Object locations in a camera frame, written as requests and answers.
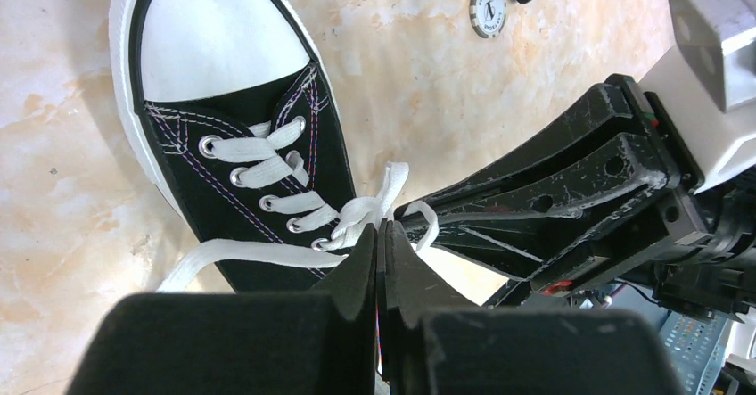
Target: white poker chip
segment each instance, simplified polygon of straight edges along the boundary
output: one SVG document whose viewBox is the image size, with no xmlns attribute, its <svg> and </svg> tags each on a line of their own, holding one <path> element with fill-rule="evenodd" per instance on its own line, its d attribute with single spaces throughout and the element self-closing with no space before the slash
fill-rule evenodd
<svg viewBox="0 0 756 395">
<path fill-rule="evenodd" d="M 504 27 L 505 19 L 506 0 L 470 0 L 470 21 L 479 36 L 497 36 Z"/>
</svg>

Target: marble floor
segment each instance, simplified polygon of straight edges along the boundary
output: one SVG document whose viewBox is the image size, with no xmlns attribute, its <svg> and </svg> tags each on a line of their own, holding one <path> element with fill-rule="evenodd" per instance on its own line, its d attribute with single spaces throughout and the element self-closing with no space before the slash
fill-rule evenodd
<svg viewBox="0 0 756 395">
<path fill-rule="evenodd" d="M 62 393 L 99 320 L 153 289 L 196 240 L 142 174 L 119 124 L 110 0 L 0 0 L 0 393 Z M 475 35 L 469 0 L 291 0 L 341 107 L 359 193 L 387 160 L 402 202 L 511 151 L 592 83 L 640 78 L 672 42 L 667 0 L 510 4 Z M 439 253 L 483 301 L 503 278 Z M 195 290 L 222 291 L 213 269 Z"/>
</svg>

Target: black canvas sneaker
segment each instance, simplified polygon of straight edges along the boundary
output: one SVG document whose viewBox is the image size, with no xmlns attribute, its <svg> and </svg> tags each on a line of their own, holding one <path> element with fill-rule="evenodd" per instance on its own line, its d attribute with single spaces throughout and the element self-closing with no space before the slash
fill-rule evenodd
<svg viewBox="0 0 756 395">
<path fill-rule="evenodd" d="M 110 41 L 128 140 L 202 242 L 163 289 L 212 262 L 236 291 L 308 288 L 390 217 L 407 166 L 355 199 L 331 84 L 286 0 L 112 0 Z"/>
</svg>

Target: wire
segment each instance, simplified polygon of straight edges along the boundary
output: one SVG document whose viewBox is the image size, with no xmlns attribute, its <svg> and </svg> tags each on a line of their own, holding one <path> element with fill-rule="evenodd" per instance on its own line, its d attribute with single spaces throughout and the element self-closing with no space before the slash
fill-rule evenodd
<svg viewBox="0 0 756 395">
<path fill-rule="evenodd" d="M 649 296 L 645 295 L 645 292 L 643 292 L 643 290 L 641 290 L 641 289 L 640 289 L 640 288 L 638 288 L 637 286 L 635 286 L 635 285 L 633 285 L 633 284 L 630 284 L 630 283 L 627 283 L 627 282 L 620 282 L 620 281 L 618 281 L 618 282 L 619 282 L 619 284 L 621 284 L 622 286 L 628 286 L 628 287 L 630 287 L 630 288 L 632 288 L 632 289 L 636 290 L 636 292 L 638 293 L 638 295 L 640 295 L 641 297 L 643 297 L 643 298 L 644 298 L 644 300 L 648 301 L 649 303 L 651 303 L 651 304 L 655 304 L 656 306 L 659 306 L 659 301 L 656 301 L 656 300 L 652 299 L 651 297 L 649 297 Z"/>
</svg>

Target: purple stitching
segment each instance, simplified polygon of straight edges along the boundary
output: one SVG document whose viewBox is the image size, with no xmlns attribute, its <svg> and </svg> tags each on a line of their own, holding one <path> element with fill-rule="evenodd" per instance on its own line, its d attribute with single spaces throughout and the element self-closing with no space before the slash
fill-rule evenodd
<svg viewBox="0 0 756 395">
<path fill-rule="evenodd" d="M 315 102 L 315 97 L 313 96 L 313 89 L 314 87 L 309 87 L 308 88 L 309 94 L 305 95 L 305 99 L 307 99 L 310 109 L 312 109 L 313 103 Z"/>
<path fill-rule="evenodd" d="M 296 183 L 295 183 L 294 181 L 290 180 L 290 179 L 289 179 L 288 177 L 287 177 L 287 178 L 284 178 L 284 179 L 282 179 L 282 180 L 281 180 L 281 184 L 283 184 L 283 183 L 284 183 L 284 181 L 287 181 L 287 182 L 289 183 L 289 185 L 290 185 L 290 186 L 291 186 L 291 187 L 292 187 L 292 188 L 293 188 L 293 189 L 295 190 L 295 191 L 293 191 L 293 190 L 292 190 L 291 188 L 289 188 L 289 187 L 288 187 L 287 185 L 284 185 L 284 187 L 286 187 L 286 189 L 287 189 L 287 190 L 289 190 L 289 192 L 290 192 L 291 194 L 297 194 L 297 193 L 306 193 L 306 192 L 308 191 L 308 190 L 307 190 L 307 189 L 305 189 L 305 187 L 303 187 L 303 186 L 302 186 L 302 185 L 301 185 L 301 184 L 300 184 L 299 182 L 296 182 Z"/>
<path fill-rule="evenodd" d="M 278 114 L 278 119 L 276 119 L 275 121 L 275 126 L 277 128 L 281 127 L 281 125 L 283 124 L 283 121 L 285 121 L 286 118 L 289 116 L 289 112 L 291 111 L 294 104 L 300 99 L 300 96 L 302 95 L 302 91 L 304 91 L 305 88 L 309 86 L 309 84 L 315 80 L 316 75 L 317 75 L 317 72 L 313 68 L 310 68 L 307 78 L 302 80 L 302 84 L 300 85 L 300 88 L 297 90 L 297 92 L 294 95 L 292 95 L 291 98 L 289 98 L 289 101 L 286 102 L 286 105 L 283 106 L 283 109 Z"/>
<path fill-rule="evenodd" d="M 157 118 L 165 119 L 165 118 L 166 118 L 166 116 L 162 116 L 162 115 L 160 115 L 160 114 L 155 114 L 155 113 L 152 113 L 152 112 L 150 113 L 150 115 L 152 115 L 152 116 L 153 116 L 153 117 L 154 117 L 155 119 L 157 119 Z M 210 128 L 215 128 L 215 129 L 216 129 L 217 131 L 220 131 L 220 132 L 222 132 L 222 133 L 224 133 L 224 134 L 226 134 L 226 135 L 228 135 L 228 136 L 234 137 L 234 135 L 232 135 L 232 134 L 228 133 L 227 131 L 225 131 L 225 130 L 224 130 L 223 128 L 221 128 L 220 126 L 215 126 L 215 125 L 212 125 L 212 124 L 210 124 L 210 123 L 205 123 L 204 121 L 199 121 L 199 120 L 190 120 L 190 119 L 186 119 L 186 121 L 187 121 L 187 122 L 190 122 L 190 123 L 196 123 L 196 124 L 200 124 L 200 125 L 203 125 L 203 126 L 208 126 L 208 127 L 210 127 Z M 162 144 L 162 145 L 163 145 L 163 146 L 170 146 L 170 147 L 175 147 L 175 145 L 173 145 L 173 144 L 172 144 L 172 145 Z M 165 152 L 165 151 L 164 151 L 164 153 L 167 153 L 167 154 L 180 154 L 180 153 L 172 153 L 172 152 Z M 285 187 L 285 188 L 286 188 L 286 190 L 288 190 L 288 191 L 289 191 L 289 193 L 291 193 L 291 194 L 296 194 L 296 192 L 294 192 L 294 191 L 293 191 L 293 190 L 292 190 L 292 189 L 291 189 L 291 188 L 290 188 L 290 187 L 289 187 L 288 185 L 284 184 L 284 181 L 285 181 L 285 180 L 286 180 L 286 178 L 284 178 L 284 179 L 282 179 L 282 180 L 281 180 L 281 184 L 283 185 L 283 187 Z M 291 183 L 292 185 L 294 185 L 294 186 L 295 186 L 295 188 L 296 188 L 296 186 L 297 186 L 297 184 L 296 184 L 296 183 L 293 183 L 292 181 L 289 181 L 289 182 L 290 182 L 290 183 Z"/>
<path fill-rule="evenodd" d="M 181 115 L 178 116 L 178 122 L 181 124 Z M 189 119 L 184 118 L 184 151 L 189 152 Z"/>
<path fill-rule="evenodd" d="M 192 113 L 192 112 L 183 112 L 182 114 L 185 114 L 185 115 L 195 115 L 195 116 L 199 116 L 199 115 L 201 115 L 201 114 L 194 114 L 194 113 Z M 162 115 L 160 115 L 160 114 L 155 114 L 155 113 L 153 113 L 153 112 L 151 112 L 151 113 L 150 113 L 150 115 L 151 115 L 151 116 L 153 116 L 154 118 L 158 118 L 158 117 L 160 117 L 160 118 L 162 118 L 162 119 L 164 119 L 164 118 L 165 118 L 165 116 L 162 116 Z M 228 136 L 230 136 L 230 137 L 232 137 L 232 138 L 235 138 L 235 137 L 236 137 L 236 136 L 234 136 L 234 134 L 231 134 L 231 133 L 229 133 L 229 132 L 228 132 L 227 130 L 223 129 L 222 127 L 220 127 L 220 126 L 216 126 L 216 125 L 213 125 L 213 124 L 210 124 L 210 123 L 205 123 L 204 121 L 199 121 L 199 120 L 191 120 L 191 119 L 187 119 L 187 118 L 184 118 L 184 121 L 186 121 L 186 122 L 188 122 L 188 123 L 194 123 L 194 124 L 197 124 L 197 125 L 203 125 L 203 126 L 207 126 L 207 127 L 209 127 L 209 128 L 214 128 L 214 129 L 216 129 L 216 130 L 217 130 L 218 132 L 221 132 L 221 133 L 223 133 L 223 134 L 226 134 L 226 135 L 228 135 Z M 189 132 L 188 132 L 188 130 L 187 130 L 187 128 L 186 128 L 186 125 L 187 125 L 188 123 L 185 123 L 185 124 L 184 124 L 184 136 L 185 136 L 185 138 L 189 138 Z"/>
<path fill-rule="evenodd" d="M 310 184 L 312 183 L 312 147 L 315 139 L 315 112 L 310 108 L 309 111 L 309 156 L 308 156 L 308 176 Z"/>
<path fill-rule="evenodd" d="M 186 131 L 187 127 L 186 127 L 186 123 L 184 123 L 184 138 L 182 139 L 181 136 L 180 136 L 180 132 L 181 132 L 181 116 L 166 116 L 166 115 L 159 114 L 159 113 L 155 114 L 153 112 L 150 112 L 150 115 L 154 119 L 175 120 L 176 121 L 176 128 L 177 128 L 177 131 L 179 132 L 179 134 L 173 133 L 173 129 L 170 129 L 170 132 L 176 138 L 177 142 L 174 143 L 173 141 L 170 141 L 170 138 L 168 140 L 171 142 L 171 144 L 164 144 L 164 143 L 158 142 L 158 145 L 161 146 L 161 147 L 163 147 L 163 153 L 164 154 L 176 155 L 176 154 L 183 154 L 183 153 L 187 152 L 187 150 L 188 150 L 188 144 L 186 143 L 187 142 L 186 140 L 188 139 L 189 135 L 187 135 L 188 134 L 188 132 Z M 165 148 L 173 148 L 175 151 L 169 152 L 169 151 L 165 150 Z"/>
<path fill-rule="evenodd" d="M 325 277 L 325 273 L 323 272 L 320 272 L 322 275 L 315 273 L 315 271 L 317 270 L 316 268 L 308 268 L 308 270 L 309 270 L 309 273 L 313 274 L 313 276 L 315 276 L 318 279 L 323 279 Z"/>
<path fill-rule="evenodd" d="M 313 103 L 317 104 L 318 97 L 319 97 L 318 96 L 319 93 L 317 92 L 317 82 L 313 83 L 312 88 L 315 89 L 315 96 L 313 97 Z M 316 164 L 317 164 L 317 130 L 318 130 L 318 115 L 320 114 L 320 111 L 316 111 L 315 107 L 316 107 L 315 105 L 311 105 L 310 106 L 310 111 L 315 115 L 315 126 L 310 126 L 310 129 L 313 132 L 315 132 L 315 134 L 314 134 L 315 135 L 315 152 L 310 156 L 310 159 L 312 161 L 312 164 L 310 165 L 312 167 L 312 177 L 310 178 L 310 180 L 312 181 L 312 185 L 311 185 L 310 188 L 312 188 L 313 190 L 315 190 L 315 174 L 316 174 L 316 169 L 317 169 L 317 167 L 316 167 Z"/>
<path fill-rule="evenodd" d="M 320 112 L 325 108 L 326 105 L 328 105 L 330 102 L 328 101 L 328 96 L 323 98 L 323 101 L 315 104 L 315 111 Z"/>
<path fill-rule="evenodd" d="M 168 136 L 168 132 L 166 131 L 166 128 L 168 129 L 168 131 L 170 131 L 170 128 L 169 128 L 169 127 L 167 127 L 167 126 L 164 126 L 165 120 L 163 120 L 163 119 L 161 119 L 161 118 L 155 118 L 155 119 L 156 119 L 156 120 L 158 121 L 158 123 L 157 123 L 157 124 L 158 124 L 158 128 L 160 128 L 160 130 L 161 130 L 161 131 L 163 132 L 163 134 L 165 134 L 166 136 Z M 176 133 L 174 133 L 174 132 L 172 132 L 172 131 L 171 131 L 171 134 L 172 134 L 173 136 L 177 136 L 177 134 L 176 134 Z M 242 201 L 240 201 L 240 200 L 239 200 L 238 198 L 236 198 L 236 196 L 234 196 L 234 194 L 233 194 L 233 193 L 229 192 L 229 191 L 228 191 L 228 190 L 227 190 L 227 189 L 226 189 L 226 188 L 225 188 L 225 187 L 224 187 L 224 186 L 223 186 L 223 185 L 222 185 L 222 184 L 220 183 L 220 181 L 218 181 L 218 179 L 217 179 L 217 178 L 215 178 L 215 177 L 214 177 L 214 176 L 212 175 L 212 173 L 210 173 L 210 172 L 209 172 L 209 171 L 208 171 L 208 170 L 207 170 L 207 169 L 206 169 L 206 168 L 205 168 L 204 166 L 202 166 L 202 164 L 201 164 L 201 163 L 200 163 L 200 162 L 199 162 L 199 161 L 197 160 L 197 158 L 195 158 L 195 157 L 194 157 L 194 155 L 193 155 L 193 154 L 192 154 L 191 152 L 186 152 L 186 154 L 188 154 L 188 155 L 189 155 L 189 156 L 190 156 L 190 157 L 191 157 L 191 158 L 192 158 L 192 159 L 193 159 L 193 160 L 194 160 L 194 161 L 195 161 L 195 162 L 197 163 L 197 165 L 199 165 L 199 166 L 200 166 L 200 168 L 202 168 L 202 170 L 204 170 L 204 172 L 205 172 L 205 173 L 206 173 L 207 175 L 209 175 L 209 176 L 210 176 L 210 178 L 212 178 L 212 180 L 213 180 L 213 181 L 215 181 L 215 183 L 217 183 L 217 184 L 218 184 L 218 186 L 220 186 L 220 188 L 222 188 L 222 189 L 223 189 L 223 190 L 224 190 L 224 191 L 225 191 L 226 193 L 228 193 L 228 195 L 229 195 L 229 196 L 231 196 L 231 197 L 232 197 L 232 198 L 233 198 L 233 199 L 234 199 L 234 200 L 236 201 L 236 203 L 238 203 L 238 204 L 239 204 L 239 205 L 240 205 L 240 206 L 241 206 L 242 208 L 244 208 L 244 210 L 246 210 L 248 214 L 245 214 L 245 213 L 244 213 L 244 212 L 243 212 L 242 210 L 240 210 L 240 209 L 239 209 L 239 207 L 237 207 L 237 206 L 236 206 L 236 204 L 234 204 L 234 202 L 233 202 L 233 201 L 232 201 L 231 199 L 229 199 L 229 198 L 228 198 L 228 197 L 227 197 L 226 195 L 224 195 L 224 194 L 223 194 L 223 193 L 222 193 L 222 192 L 221 192 L 220 190 L 218 190 L 218 186 L 216 186 L 216 185 L 214 185 L 214 184 L 213 184 L 212 182 L 210 182 L 210 180 L 208 180 L 208 178 L 207 178 L 207 177 L 205 177 L 205 176 L 204 176 L 204 175 L 203 175 L 203 174 L 202 174 L 202 173 L 201 173 L 201 172 L 200 172 L 200 171 L 199 171 L 199 170 L 197 169 L 197 167 L 196 167 L 196 166 L 195 166 L 195 165 L 194 165 L 194 164 L 193 164 L 193 163 L 192 163 L 192 162 L 191 162 L 191 161 L 190 161 L 190 160 L 189 160 L 189 159 L 188 159 L 188 158 L 186 157 L 186 155 L 185 155 L 185 154 L 182 154 L 182 156 L 181 156 L 181 157 L 183 157 L 183 158 L 184 158 L 184 160 L 186 160 L 186 162 L 187 162 L 187 163 L 189 163 L 189 166 L 191 166 L 191 167 L 192 167 L 192 168 L 194 169 L 194 171 L 195 171 L 195 172 L 197 172 L 197 175 L 199 175 L 200 177 L 202 177 L 202 179 L 204 179 L 204 180 L 205 180 L 205 181 L 206 181 L 206 182 L 207 182 L 208 184 L 210 184 L 210 186 L 211 186 L 211 187 L 213 187 L 213 188 L 214 188 L 214 189 L 215 189 L 215 190 L 216 190 L 216 191 L 217 191 L 217 192 L 218 192 L 218 193 L 219 193 L 219 194 L 220 194 L 221 196 L 223 196 L 223 198 L 225 198 L 225 199 L 226 199 L 226 200 L 227 200 L 227 201 L 228 201 L 229 203 L 231 203 L 231 205 L 232 205 L 232 206 L 233 206 L 234 208 L 236 208 L 236 210 L 238 210 L 238 211 L 239 211 L 239 212 L 240 212 L 240 213 L 242 214 L 242 216 L 244 216 L 245 218 L 247 218 L 247 220 L 248 220 L 248 221 L 250 221 L 250 222 L 251 222 L 251 223 L 252 223 L 252 224 L 253 224 L 253 225 L 254 225 L 254 226 L 255 226 L 255 227 L 256 227 L 256 228 L 257 228 L 257 229 L 258 229 L 258 230 L 259 230 L 259 231 L 260 231 L 260 232 L 261 232 L 261 233 L 262 233 L 262 234 L 263 234 L 263 235 L 264 235 L 264 236 L 265 236 L 265 237 L 266 237 L 266 238 L 267 238 L 268 240 L 269 240 L 269 241 L 270 241 L 270 242 L 272 242 L 272 243 L 275 243 L 275 241 L 274 241 L 274 240 L 273 240 L 273 239 L 272 239 L 272 238 L 271 238 L 271 237 L 270 237 L 270 236 L 269 236 L 269 235 L 268 235 L 267 233 L 263 232 L 263 230 L 262 230 L 262 228 L 261 228 L 260 226 L 264 227 L 264 228 L 265 228 L 265 229 L 266 229 L 266 230 L 267 230 L 267 231 L 268 231 L 268 232 L 269 232 L 269 233 L 270 233 L 270 234 L 271 234 L 271 235 L 272 235 L 272 236 L 273 236 L 273 237 L 274 237 L 274 238 L 275 238 L 275 239 L 276 239 L 276 240 L 278 241 L 278 243 L 283 243 L 283 242 L 284 242 L 284 241 L 282 241 L 282 240 L 281 240 L 281 239 L 280 239 L 280 238 L 279 238 L 279 237 L 278 237 L 278 236 L 277 236 L 277 235 L 276 235 L 276 234 L 275 234 L 275 233 L 273 232 L 273 230 L 271 230 L 271 229 L 270 229 L 270 228 L 268 228 L 268 227 L 267 227 L 267 226 L 266 226 L 265 224 L 263 224 L 263 222 L 262 222 L 262 221 L 260 221 L 260 220 L 259 220 L 259 219 L 257 218 L 257 216 L 255 216 L 255 214 L 254 214 L 254 213 L 252 213 L 252 212 L 251 212 L 251 211 L 250 211 L 250 210 L 249 210 L 249 209 L 248 209 L 247 207 L 245 207 L 245 206 L 244 206 L 244 204 L 242 203 Z M 254 219 L 255 219 L 255 221 L 257 221 L 257 223 L 259 223 L 259 225 L 258 225 L 257 223 L 255 223 L 255 221 L 252 221 L 252 219 L 251 219 L 250 217 L 254 218 Z"/>
<path fill-rule="evenodd" d="M 234 125 L 230 125 L 230 124 L 228 124 L 228 123 L 224 122 L 224 121 L 223 121 L 223 120 L 221 120 L 221 119 L 216 119 L 216 118 L 214 118 L 214 117 L 211 117 L 211 116 L 206 116 L 206 115 L 204 115 L 204 114 L 197 114 L 197 113 L 194 113 L 194 112 L 189 112 L 189 111 L 179 111 L 179 110 L 172 110 L 172 109 L 170 109 L 170 108 L 163 108 L 163 107 L 158 107 L 158 106 L 156 106 L 156 105 L 153 105 L 153 104 L 151 104 L 151 103 L 146 103 L 146 104 L 145 104 L 144 106 L 145 106 L 145 107 L 146 107 L 146 108 L 147 108 L 148 110 L 155 110 L 155 111 L 157 111 L 157 112 L 158 112 L 159 114 L 160 114 L 160 111 L 167 111 L 167 112 L 177 112 L 177 113 L 179 113 L 179 114 L 191 114 L 191 115 L 193 115 L 193 116 L 196 116 L 196 117 L 201 117 L 201 118 L 203 118 L 203 119 L 210 119 L 210 120 L 215 120 L 215 121 L 217 121 L 218 123 L 224 124 L 224 125 L 228 126 L 229 128 L 231 128 L 231 129 L 235 130 L 235 131 L 236 131 L 237 133 L 239 133 L 239 135 L 241 135 L 241 136 L 245 136 L 245 137 L 247 137 L 247 136 L 249 136 L 249 135 L 251 134 L 251 132 L 250 132 L 249 134 L 245 134 L 244 132 L 242 132 L 241 130 L 239 130 L 239 128 L 237 128 L 237 127 L 236 127 L 236 126 L 234 126 Z"/>
</svg>

